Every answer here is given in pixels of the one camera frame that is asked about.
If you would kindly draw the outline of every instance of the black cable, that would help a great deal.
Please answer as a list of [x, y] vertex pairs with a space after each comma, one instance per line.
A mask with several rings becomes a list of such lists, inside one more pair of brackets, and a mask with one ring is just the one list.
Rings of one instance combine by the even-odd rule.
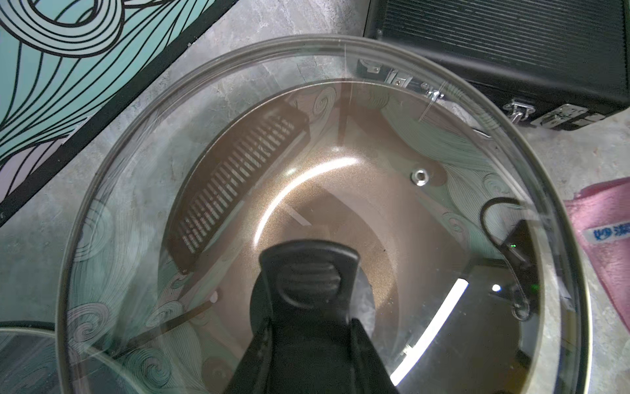
[[479, 223], [481, 223], [481, 230], [486, 235], [490, 243], [492, 243], [495, 248], [499, 249], [500, 252], [501, 245], [494, 241], [494, 237], [492, 237], [492, 234], [490, 234], [490, 232], [488, 231], [488, 227], [486, 227], [486, 211], [490, 209], [490, 207], [493, 207], [497, 204], [514, 204], [520, 206], [520, 201], [512, 197], [495, 197], [494, 199], [486, 201], [486, 203], [483, 204], [483, 207], [481, 207], [481, 211], [479, 212]]
[[521, 286], [520, 281], [516, 275], [516, 271], [514, 271], [514, 267], [512, 267], [510, 260], [505, 256], [505, 254], [503, 254], [501, 250], [501, 245], [499, 245], [494, 240], [494, 237], [492, 236], [492, 234], [490, 234], [490, 231], [488, 231], [488, 227], [486, 226], [486, 211], [488, 211], [490, 207], [493, 207], [497, 204], [513, 204], [516, 206], [521, 206], [521, 203], [520, 201], [518, 201], [517, 199], [514, 199], [513, 197], [495, 197], [494, 199], [490, 199], [486, 201], [485, 204], [483, 204], [483, 207], [481, 207], [481, 210], [479, 212], [479, 223], [481, 225], [481, 230], [488, 238], [488, 241], [490, 241], [490, 243], [499, 251], [499, 253], [501, 253], [501, 256], [503, 256], [503, 261], [505, 262], [508, 269], [512, 273], [512, 277], [514, 278], [514, 281], [516, 282], [516, 285], [518, 287], [518, 291], [520, 292], [520, 297], [523, 299], [525, 303], [525, 307], [526, 307], [525, 316], [520, 316], [518, 313], [519, 305], [517, 304], [516, 300], [513, 300], [512, 301], [512, 315], [517, 320], [524, 322], [525, 320], [529, 319], [529, 316], [530, 316], [529, 300], [527, 299], [527, 296], [525, 295], [523, 286]]

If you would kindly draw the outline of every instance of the gray marble floor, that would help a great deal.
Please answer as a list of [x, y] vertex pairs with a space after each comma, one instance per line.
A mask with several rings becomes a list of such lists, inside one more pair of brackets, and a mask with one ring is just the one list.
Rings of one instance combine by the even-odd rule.
[[[0, 228], [0, 320], [54, 320], [57, 278], [83, 195], [105, 154], [134, 117], [170, 84], [218, 55], [300, 33], [361, 35], [367, 0], [240, 0]], [[562, 198], [630, 176], [630, 111], [574, 132], [523, 128]], [[630, 333], [589, 264], [593, 306], [590, 393], [630, 392]]]

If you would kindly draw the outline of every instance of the glass lid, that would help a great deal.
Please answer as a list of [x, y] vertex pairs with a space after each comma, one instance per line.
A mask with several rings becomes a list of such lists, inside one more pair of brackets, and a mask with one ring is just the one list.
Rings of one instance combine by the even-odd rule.
[[292, 240], [358, 253], [350, 318], [400, 393], [587, 387], [575, 241], [509, 120], [410, 52], [303, 36], [191, 72], [112, 149], [62, 273], [64, 392], [97, 392], [95, 357], [120, 392], [223, 392]]

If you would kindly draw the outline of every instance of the pink towel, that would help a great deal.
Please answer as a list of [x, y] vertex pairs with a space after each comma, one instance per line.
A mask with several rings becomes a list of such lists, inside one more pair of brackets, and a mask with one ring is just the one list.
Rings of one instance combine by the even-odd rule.
[[564, 204], [578, 242], [630, 330], [630, 178], [591, 185]]

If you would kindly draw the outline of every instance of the metal hinge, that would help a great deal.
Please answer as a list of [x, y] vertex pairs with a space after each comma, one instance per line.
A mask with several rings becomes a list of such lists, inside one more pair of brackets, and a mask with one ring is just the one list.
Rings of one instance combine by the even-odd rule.
[[503, 109], [506, 111], [510, 111], [510, 113], [508, 113], [508, 118], [510, 118], [510, 121], [513, 124], [517, 124], [521, 120], [529, 118], [529, 115], [536, 112], [536, 108], [534, 108], [533, 105], [521, 103], [514, 99], [510, 101], [510, 103], [504, 105]]

